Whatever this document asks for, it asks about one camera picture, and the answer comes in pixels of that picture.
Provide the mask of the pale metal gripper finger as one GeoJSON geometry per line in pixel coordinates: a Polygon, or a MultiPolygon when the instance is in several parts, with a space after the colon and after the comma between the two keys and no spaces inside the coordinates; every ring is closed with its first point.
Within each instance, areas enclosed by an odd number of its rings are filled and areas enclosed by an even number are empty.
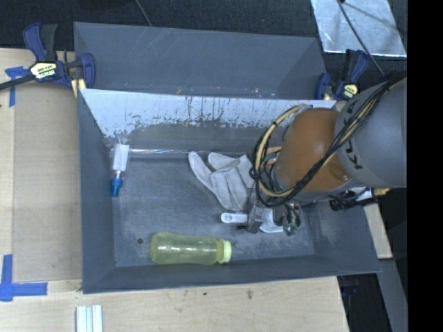
{"type": "Polygon", "coordinates": [[[266,234],[276,234],[283,232],[283,227],[276,225],[274,222],[254,221],[246,226],[246,230],[253,234],[259,231],[266,234]]]}
{"type": "Polygon", "coordinates": [[[222,223],[225,224],[248,224],[248,223],[263,223],[264,217],[258,214],[255,209],[251,209],[248,212],[223,212],[220,215],[222,223]]]}

